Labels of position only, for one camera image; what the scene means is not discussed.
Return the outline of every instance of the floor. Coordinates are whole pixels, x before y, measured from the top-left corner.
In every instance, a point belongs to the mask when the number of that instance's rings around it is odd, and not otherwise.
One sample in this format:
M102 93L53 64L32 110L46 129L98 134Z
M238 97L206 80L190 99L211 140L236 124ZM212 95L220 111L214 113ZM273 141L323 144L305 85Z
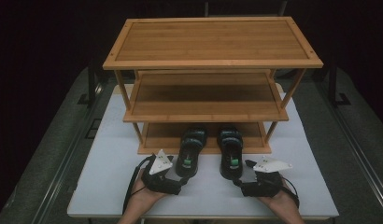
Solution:
M337 92L344 93L351 105L340 105L337 109L333 109L326 97L327 78L316 82L311 74L306 74L293 99L340 216L307 223L383 223L383 207L358 162L355 143L337 120L339 115L345 120L382 183L383 125L355 91L346 73L338 70ZM281 71L276 76L286 90L291 78L281 78ZM78 76L2 211L0 224L88 223L87 219L69 217L66 207L116 84L114 77L100 83L95 103L87 107L78 105L79 97L88 90L87 70ZM105 224L116 221L116 218L90 220Z

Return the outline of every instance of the shoe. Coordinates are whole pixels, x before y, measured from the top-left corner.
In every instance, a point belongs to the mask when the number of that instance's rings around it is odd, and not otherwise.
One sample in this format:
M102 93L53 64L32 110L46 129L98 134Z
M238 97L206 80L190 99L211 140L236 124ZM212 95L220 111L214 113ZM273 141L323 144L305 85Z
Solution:
M198 156L206 145L205 128L190 128L182 136L175 171L181 177L193 177L197 174Z
M229 180L236 180L243 172L241 133L233 126L224 127L218 136L221 151L220 174Z

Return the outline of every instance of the person's left hand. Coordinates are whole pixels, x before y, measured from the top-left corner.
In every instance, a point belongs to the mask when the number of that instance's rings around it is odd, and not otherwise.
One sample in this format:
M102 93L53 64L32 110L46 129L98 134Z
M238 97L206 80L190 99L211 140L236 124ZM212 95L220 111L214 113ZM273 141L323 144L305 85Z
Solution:
M132 224L136 223L140 216L144 215L148 210L162 197L166 196L165 193L154 192L145 187L141 176L144 169L141 169L136 179L131 196L128 201L127 208L124 215L119 220L118 224Z

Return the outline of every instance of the white triangular marker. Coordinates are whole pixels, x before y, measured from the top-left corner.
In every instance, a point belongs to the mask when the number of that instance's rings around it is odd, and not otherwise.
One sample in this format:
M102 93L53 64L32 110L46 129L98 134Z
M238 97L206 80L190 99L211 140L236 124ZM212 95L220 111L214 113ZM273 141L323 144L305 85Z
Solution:
M162 149L160 149L159 153L156 156L156 160L154 160L153 165L149 171L150 175L157 174L161 171L167 170L172 167L172 162L168 160L168 157L165 155Z
M253 166L254 171L263 173L272 173L290 168L292 168L291 164L267 156L263 156L262 159Z

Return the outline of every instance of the dark background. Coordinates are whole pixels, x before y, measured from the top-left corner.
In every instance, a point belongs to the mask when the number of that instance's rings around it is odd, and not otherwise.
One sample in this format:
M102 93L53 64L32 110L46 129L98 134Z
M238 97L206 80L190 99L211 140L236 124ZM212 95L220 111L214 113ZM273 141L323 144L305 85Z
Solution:
M211 14L277 12L276 0L211 1ZM383 1L291 0L325 64L354 81L383 122ZM0 1L0 210L88 64L101 68L127 18L203 17L204 1Z

